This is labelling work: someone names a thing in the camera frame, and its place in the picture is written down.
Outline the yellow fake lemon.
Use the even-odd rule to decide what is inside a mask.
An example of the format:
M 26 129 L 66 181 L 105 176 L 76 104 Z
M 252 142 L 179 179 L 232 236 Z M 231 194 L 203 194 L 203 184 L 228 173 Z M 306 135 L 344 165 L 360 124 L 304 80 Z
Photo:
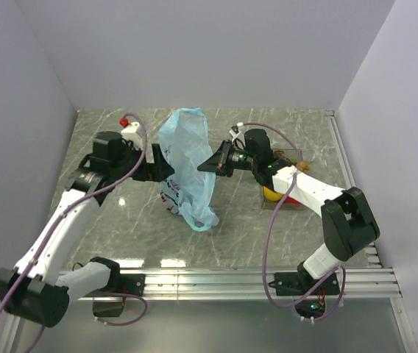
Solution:
M 283 194 L 274 192 L 267 187 L 263 187 L 263 197 L 267 201 L 278 202 L 282 199 Z

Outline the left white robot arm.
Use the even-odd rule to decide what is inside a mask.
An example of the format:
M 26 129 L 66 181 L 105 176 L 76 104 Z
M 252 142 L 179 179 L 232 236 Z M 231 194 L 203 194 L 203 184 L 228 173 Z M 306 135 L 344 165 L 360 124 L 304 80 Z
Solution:
M 94 257 L 77 271 L 63 275 L 61 266 L 77 236 L 121 182 L 162 182 L 174 172 L 160 145 L 152 144 L 153 161 L 145 157 L 141 133 L 105 131 L 93 139 L 92 151 L 70 175 L 60 203 L 32 248 L 13 269 L 0 269 L 0 299 L 6 313 L 56 326 L 70 303 L 101 291 L 123 290 L 120 265 Z

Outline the light blue plastic bag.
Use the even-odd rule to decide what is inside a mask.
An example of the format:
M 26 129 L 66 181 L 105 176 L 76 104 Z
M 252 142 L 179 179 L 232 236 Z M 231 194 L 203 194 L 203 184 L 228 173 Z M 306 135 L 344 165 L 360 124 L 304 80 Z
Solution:
M 199 108 L 175 110 L 159 129 L 158 143 L 165 161 L 174 169 L 160 183 L 160 197 L 166 209 L 183 217 L 197 232 L 219 223 L 210 206 L 216 176 L 198 170 L 213 155 L 208 140 L 208 120 Z

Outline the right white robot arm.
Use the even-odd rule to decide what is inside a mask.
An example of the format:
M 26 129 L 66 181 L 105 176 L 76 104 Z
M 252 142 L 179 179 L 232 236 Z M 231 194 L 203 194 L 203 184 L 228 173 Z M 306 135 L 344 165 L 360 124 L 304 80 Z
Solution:
M 235 170 L 251 171 L 259 185 L 290 196 L 321 218 L 323 243 L 298 265 L 290 284 L 297 293 L 315 293 L 324 276 L 379 238 L 369 203 L 357 187 L 329 185 L 302 172 L 299 162 L 276 157 L 265 124 L 249 123 L 243 133 L 244 147 L 238 149 L 242 126 L 232 126 L 232 138 L 223 141 L 198 169 L 220 177 L 231 177 Z

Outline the brown fake longan bunch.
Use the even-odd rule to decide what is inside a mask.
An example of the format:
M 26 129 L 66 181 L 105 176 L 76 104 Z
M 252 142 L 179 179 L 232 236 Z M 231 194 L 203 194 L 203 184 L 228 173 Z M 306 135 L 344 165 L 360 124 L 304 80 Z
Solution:
M 296 165 L 297 162 L 298 162 L 297 157 L 289 157 L 288 154 L 287 154 L 287 151 L 285 151 L 285 150 L 275 150 L 274 151 L 274 156 L 278 159 L 288 161 L 292 165 Z M 310 164 L 311 164 L 311 161 L 306 162 L 306 161 L 303 160 L 300 163 L 298 169 L 305 174 L 309 174 Z

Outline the red fake tomato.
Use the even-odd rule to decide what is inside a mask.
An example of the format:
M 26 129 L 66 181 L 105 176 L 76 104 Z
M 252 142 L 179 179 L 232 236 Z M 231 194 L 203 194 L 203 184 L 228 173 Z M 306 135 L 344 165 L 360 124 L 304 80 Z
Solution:
M 297 201 L 294 198 L 291 198 L 290 196 L 286 199 L 286 203 L 289 203 L 289 204 L 300 204 L 299 201 Z

